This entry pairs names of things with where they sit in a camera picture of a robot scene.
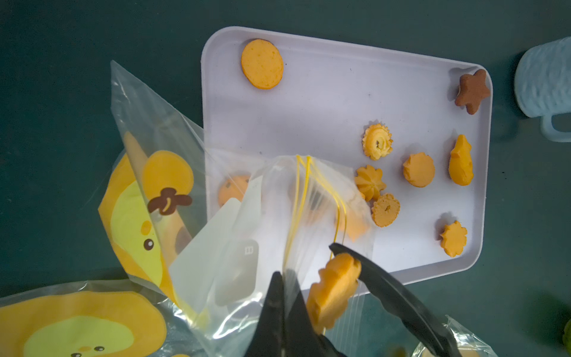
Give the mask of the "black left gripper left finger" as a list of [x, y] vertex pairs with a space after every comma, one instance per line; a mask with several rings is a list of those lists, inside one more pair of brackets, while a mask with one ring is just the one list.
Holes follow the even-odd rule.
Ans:
[[331, 341], [312, 328], [303, 296], [298, 293], [291, 311], [281, 273], [272, 275], [266, 300], [246, 356], [342, 356]]

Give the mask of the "yellow fish cookie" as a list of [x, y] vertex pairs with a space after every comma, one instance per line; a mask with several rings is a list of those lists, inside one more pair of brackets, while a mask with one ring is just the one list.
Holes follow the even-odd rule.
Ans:
[[460, 186], [468, 186], [474, 178], [471, 144], [465, 135], [459, 135], [450, 152], [448, 173], [452, 181]]

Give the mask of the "clear resealable bag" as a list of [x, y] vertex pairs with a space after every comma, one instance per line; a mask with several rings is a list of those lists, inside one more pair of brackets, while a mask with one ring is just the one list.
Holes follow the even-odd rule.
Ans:
[[111, 87], [133, 190], [156, 235], [157, 267], [134, 260], [208, 355], [245, 353], [273, 273], [284, 278], [291, 315], [332, 243], [371, 256], [375, 226], [346, 167], [228, 150], [116, 62]]

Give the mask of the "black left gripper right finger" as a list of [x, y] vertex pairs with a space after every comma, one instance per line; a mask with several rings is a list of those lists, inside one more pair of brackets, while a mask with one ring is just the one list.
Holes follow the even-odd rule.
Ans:
[[330, 245], [330, 251], [338, 256], [349, 254], [361, 263], [359, 280], [375, 296], [383, 308], [399, 318], [404, 327], [433, 354], [451, 355], [451, 333], [440, 320], [394, 276], [373, 261], [339, 243]]

